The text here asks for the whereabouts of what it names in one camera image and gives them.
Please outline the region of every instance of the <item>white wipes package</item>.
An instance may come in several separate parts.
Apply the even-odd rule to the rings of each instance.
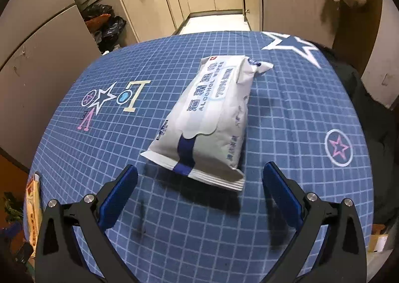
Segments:
[[[249,93],[255,73],[272,67],[244,55],[201,59],[197,76],[141,155],[181,175],[241,191],[245,176],[237,166]]]

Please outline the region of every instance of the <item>blue gripper pad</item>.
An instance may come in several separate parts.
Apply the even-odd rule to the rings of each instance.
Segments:
[[[280,174],[284,176],[274,162],[268,162],[263,168],[263,188],[267,187],[287,224],[299,230],[303,224],[301,204]]]
[[[103,231],[115,225],[129,197],[133,193],[137,181],[137,169],[131,165],[119,179],[99,209],[99,227]]]

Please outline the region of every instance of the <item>grid pattern tablecloth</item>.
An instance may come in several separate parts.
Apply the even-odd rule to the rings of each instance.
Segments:
[[[258,283],[293,235],[263,192],[262,168],[273,160],[305,191],[329,201],[352,198],[367,242],[372,174],[356,112],[320,51],[310,51],[318,68],[294,49],[261,50],[274,40],[260,32],[171,36],[92,63],[61,102],[37,149],[31,173],[41,174],[43,205],[51,198],[71,203],[96,193],[133,164],[138,185],[107,235],[141,282]],[[196,75],[200,58],[221,54],[245,54],[274,64],[252,86],[242,162],[247,179],[239,194],[176,175],[139,156]],[[140,80],[151,82],[143,85],[135,111],[128,112],[131,98],[125,100],[129,92],[122,92],[129,82]],[[133,84],[132,92],[139,86]],[[85,131],[89,106],[100,89]],[[98,272],[77,232],[90,269]],[[304,271],[315,261],[323,234]]]

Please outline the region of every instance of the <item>metal screw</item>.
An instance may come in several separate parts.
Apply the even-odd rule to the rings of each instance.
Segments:
[[[94,201],[94,195],[93,195],[93,194],[87,194],[87,195],[83,198],[83,200],[84,200],[86,203],[91,203],[91,202]]]
[[[49,207],[55,207],[57,205],[57,200],[56,199],[51,199],[50,202],[48,203]]]
[[[353,201],[351,199],[345,199],[344,203],[346,206],[352,206],[353,205]]]
[[[315,193],[308,193],[306,195],[307,199],[311,202],[314,202],[317,200],[317,195]]]

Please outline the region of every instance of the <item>tiled floor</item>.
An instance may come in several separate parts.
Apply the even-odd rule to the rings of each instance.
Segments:
[[[210,15],[191,17],[179,34],[201,33],[218,30],[247,30],[248,23],[241,14],[234,15]]]

